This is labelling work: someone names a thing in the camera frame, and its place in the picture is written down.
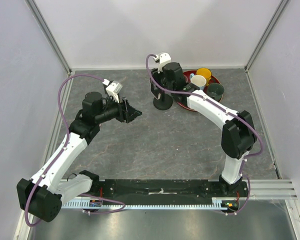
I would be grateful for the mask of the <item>pink-cased smartphone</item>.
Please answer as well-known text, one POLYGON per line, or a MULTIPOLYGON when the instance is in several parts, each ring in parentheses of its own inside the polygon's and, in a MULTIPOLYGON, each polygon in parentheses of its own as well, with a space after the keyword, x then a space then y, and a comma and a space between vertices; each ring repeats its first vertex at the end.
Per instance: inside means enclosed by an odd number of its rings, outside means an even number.
POLYGON ((162 90, 155 84, 150 85, 150 91, 156 100, 159 100, 161 98, 162 90))

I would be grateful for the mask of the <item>black round-base phone stand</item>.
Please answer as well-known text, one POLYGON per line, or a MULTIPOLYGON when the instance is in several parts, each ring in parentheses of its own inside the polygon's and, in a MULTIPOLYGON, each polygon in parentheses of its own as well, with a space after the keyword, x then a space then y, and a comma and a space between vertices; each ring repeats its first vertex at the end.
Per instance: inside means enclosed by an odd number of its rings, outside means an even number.
POLYGON ((173 98, 169 94, 160 91, 158 98, 154 97, 152 102, 156 109, 165 111, 172 107, 173 98))

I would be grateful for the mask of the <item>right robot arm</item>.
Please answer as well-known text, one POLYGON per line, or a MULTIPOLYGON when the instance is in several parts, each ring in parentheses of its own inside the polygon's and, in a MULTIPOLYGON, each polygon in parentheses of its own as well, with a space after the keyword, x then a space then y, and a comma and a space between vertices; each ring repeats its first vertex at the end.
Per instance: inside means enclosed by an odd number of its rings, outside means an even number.
POLYGON ((221 148, 226 159, 219 177, 219 191, 225 197, 232 196, 242 179, 243 160, 257 140, 251 114, 227 108, 208 96, 204 92, 207 80, 202 75, 194 75, 187 82, 177 62, 147 72, 152 87, 160 93, 170 93, 175 100, 208 118, 221 130, 221 148))

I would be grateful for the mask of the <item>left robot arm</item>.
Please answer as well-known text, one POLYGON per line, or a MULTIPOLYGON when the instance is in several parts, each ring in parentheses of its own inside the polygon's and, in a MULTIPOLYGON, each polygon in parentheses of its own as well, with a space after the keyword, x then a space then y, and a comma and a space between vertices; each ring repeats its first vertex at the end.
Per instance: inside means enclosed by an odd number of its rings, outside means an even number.
POLYGON ((55 153, 29 180, 22 178, 17 183, 20 208, 49 223, 56 218, 63 204, 78 195, 96 196, 100 191, 98 175, 83 170, 66 183, 61 183, 62 177, 99 133, 102 123, 112 119, 130 123, 141 115, 142 112, 132 107, 126 98, 115 101, 113 96, 103 97, 95 91, 87 93, 82 108, 55 153))

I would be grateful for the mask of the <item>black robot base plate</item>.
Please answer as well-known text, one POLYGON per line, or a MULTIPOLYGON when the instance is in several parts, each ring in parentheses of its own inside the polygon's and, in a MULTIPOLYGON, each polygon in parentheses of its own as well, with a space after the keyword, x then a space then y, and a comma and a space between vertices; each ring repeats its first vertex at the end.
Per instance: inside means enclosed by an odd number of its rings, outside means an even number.
POLYGON ((88 193, 126 205, 210 205, 213 198, 247 197, 248 186, 206 179, 105 179, 93 183, 88 193))

